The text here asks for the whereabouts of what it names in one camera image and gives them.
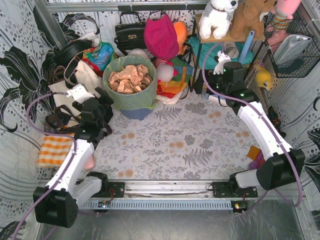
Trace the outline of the blue trash bin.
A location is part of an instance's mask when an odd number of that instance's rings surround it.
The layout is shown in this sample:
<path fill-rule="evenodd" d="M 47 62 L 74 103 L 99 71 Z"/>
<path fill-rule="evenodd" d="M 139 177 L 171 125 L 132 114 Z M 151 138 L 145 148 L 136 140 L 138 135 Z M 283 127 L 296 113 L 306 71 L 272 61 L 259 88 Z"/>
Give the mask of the blue trash bin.
<path fill-rule="evenodd" d="M 143 107 L 134 110 L 120 109 L 119 111 L 128 119 L 142 121 L 152 112 L 152 109 Z"/>

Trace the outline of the green plastic trash bag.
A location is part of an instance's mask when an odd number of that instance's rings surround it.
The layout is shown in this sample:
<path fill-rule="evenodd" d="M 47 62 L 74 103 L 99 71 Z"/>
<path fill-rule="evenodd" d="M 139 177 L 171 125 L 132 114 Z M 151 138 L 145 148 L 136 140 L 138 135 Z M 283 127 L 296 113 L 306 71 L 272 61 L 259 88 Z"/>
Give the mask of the green plastic trash bag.
<path fill-rule="evenodd" d="M 111 61 L 102 81 L 118 110 L 152 110 L 156 105 L 157 71 L 144 57 L 129 55 Z"/>

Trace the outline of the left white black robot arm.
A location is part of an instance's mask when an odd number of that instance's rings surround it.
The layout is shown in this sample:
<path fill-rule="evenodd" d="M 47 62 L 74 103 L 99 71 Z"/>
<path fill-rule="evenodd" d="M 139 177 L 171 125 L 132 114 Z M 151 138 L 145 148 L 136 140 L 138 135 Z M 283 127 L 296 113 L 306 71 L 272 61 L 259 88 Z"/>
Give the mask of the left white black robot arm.
<path fill-rule="evenodd" d="M 70 228 L 79 208 L 97 193 L 109 193 L 108 177 L 92 171 L 76 184 L 81 171 L 93 155 L 99 142 L 112 133 L 109 121 L 113 117 L 113 100 L 102 87 L 94 89 L 99 97 L 78 84 L 64 95 L 73 98 L 72 106 L 81 112 L 81 122 L 71 137 L 72 146 L 55 176 L 33 192 L 36 221 Z"/>

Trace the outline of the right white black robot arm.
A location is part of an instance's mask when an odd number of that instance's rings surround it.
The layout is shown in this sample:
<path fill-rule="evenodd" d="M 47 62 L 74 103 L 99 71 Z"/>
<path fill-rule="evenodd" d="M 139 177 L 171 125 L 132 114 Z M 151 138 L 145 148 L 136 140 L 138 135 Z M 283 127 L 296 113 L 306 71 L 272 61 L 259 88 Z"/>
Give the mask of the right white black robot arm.
<path fill-rule="evenodd" d="M 279 187 L 296 183 L 298 199 L 294 206 L 297 207 L 303 196 L 300 174 L 305 154 L 301 149 L 293 149 L 269 120 L 258 96 L 245 85 L 242 64 L 226 62 L 219 74 L 208 76 L 201 69 L 200 75 L 207 89 L 224 98 L 226 105 L 247 125 L 264 158 L 259 168 L 236 173 L 236 186 L 241 189 L 260 186 L 266 191 L 277 191 Z"/>

